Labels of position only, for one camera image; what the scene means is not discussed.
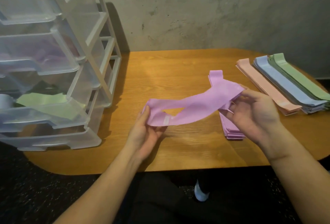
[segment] forearm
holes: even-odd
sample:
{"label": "forearm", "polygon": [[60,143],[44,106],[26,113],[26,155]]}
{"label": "forearm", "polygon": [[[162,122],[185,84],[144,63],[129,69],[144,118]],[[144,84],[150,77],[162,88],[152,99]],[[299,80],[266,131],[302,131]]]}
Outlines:
{"label": "forearm", "polygon": [[109,224],[113,222],[140,165],[124,148],[97,181],[55,222]]}
{"label": "forearm", "polygon": [[300,219],[330,223],[330,174],[285,128],[261,146]]}

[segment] light blue resistance band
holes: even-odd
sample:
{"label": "light blue resistance band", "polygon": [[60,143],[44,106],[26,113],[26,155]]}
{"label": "light blue resistance band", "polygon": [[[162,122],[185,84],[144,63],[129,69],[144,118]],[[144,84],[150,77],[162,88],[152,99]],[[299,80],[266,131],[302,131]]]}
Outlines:
{"label": "light blue resistance band", "polygon": [[283,89],[290,93],[293,97],[296,98],[302,104],[319,106],[327,103],[325,100],[314,100],[307,96],[303,91],[301,91],[295,84],[283,76],[279,71],[273,68],[267,60],[267,56],[261,56],[255,58],[255,60],[260,69],[267,73],[267,75],[275,80]]}

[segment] left hand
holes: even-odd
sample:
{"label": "left hand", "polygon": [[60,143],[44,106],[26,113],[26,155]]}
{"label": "left hand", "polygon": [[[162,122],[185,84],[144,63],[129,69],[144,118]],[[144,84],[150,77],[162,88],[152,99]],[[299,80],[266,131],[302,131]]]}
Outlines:
{"label": "left hand", "polygon": [[155,147],[157,140],[167,129],[167,126],[148,126],[146,124],[150,114],[149,106],[146,106],[144,112],[140,112],[129,131],[126,145],[133,152],[134,158],[140,162],[145,160]]}

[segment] wooden table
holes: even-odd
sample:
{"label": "wooden table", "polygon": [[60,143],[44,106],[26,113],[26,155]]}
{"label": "wooden table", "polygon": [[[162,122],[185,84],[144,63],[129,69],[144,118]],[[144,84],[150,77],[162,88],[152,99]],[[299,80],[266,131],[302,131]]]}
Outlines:
{"label": "wooden table", "polygon": [[[210,88],[208,73],[222,69],[224,78],[258,90],[236,67],[238,59],[262,56],[240,49],[131,52],[123,55],[113,106],[105,109],[99,147],[80,150],[25,152],[35,165],[49,172],[75,175],[102,173],[125,144],[136,115],[149,98],[182,99]],[[283,124],[316,159],[330,154],[330,113],[283,116]],[[162,142],[140,171],[229,168],[269,165],[248,139],[228,141],[218,112],[187,125],[169,126]]]}

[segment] shoe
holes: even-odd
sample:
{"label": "shoe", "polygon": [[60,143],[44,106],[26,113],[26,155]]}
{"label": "shoe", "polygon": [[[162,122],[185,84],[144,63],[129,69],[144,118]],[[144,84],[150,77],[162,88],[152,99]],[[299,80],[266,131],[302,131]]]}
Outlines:
{"label": "shoe", "polygon": [[202,190],[199,187],[198,180],[197,180],[196,185],[195,185],[194,193],[195,193],[195,197],[198,201],[206,201],[208,199],[209,194],[210,194],[210,193],[205,194],[205,193],[202,192]]}

